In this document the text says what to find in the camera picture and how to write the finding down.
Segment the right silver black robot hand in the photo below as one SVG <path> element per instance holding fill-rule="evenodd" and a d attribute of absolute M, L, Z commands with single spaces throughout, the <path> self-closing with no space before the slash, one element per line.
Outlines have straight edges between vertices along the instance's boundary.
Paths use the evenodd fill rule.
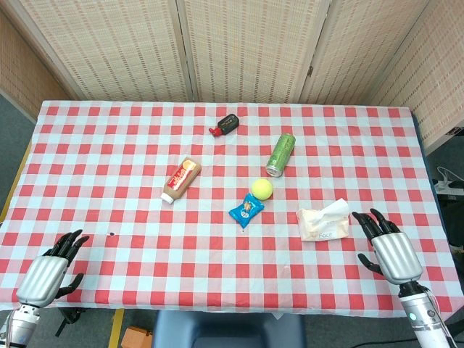
<path fill-rule="evenodd" d="M 376 220 L 365 213 L 353 212 L 352 216 L 362 227 L 378 263 L 371 262 L 363 253 L 357 255 L 359 261 L 391 284 L 400 286 L 417 281 L 423 268 L 407 234 L 378 210 L 372 208 L 370 212 Z"/>

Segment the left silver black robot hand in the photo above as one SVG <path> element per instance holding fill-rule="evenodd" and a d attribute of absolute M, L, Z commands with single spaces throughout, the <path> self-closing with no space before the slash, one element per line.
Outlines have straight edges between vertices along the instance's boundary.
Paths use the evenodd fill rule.
<path fill-rule="evenodd" d="M 62 281 L 79 249 L 89 239 L 89 236 L 81 236 L 82 232 L 78 229 L 66 233 L 51 249 L 32 261 L 16 293 L 20 304 L 44 308 L 78 288 L 84 273 L 77 274 L 68 286 L 62 286 Z"/>

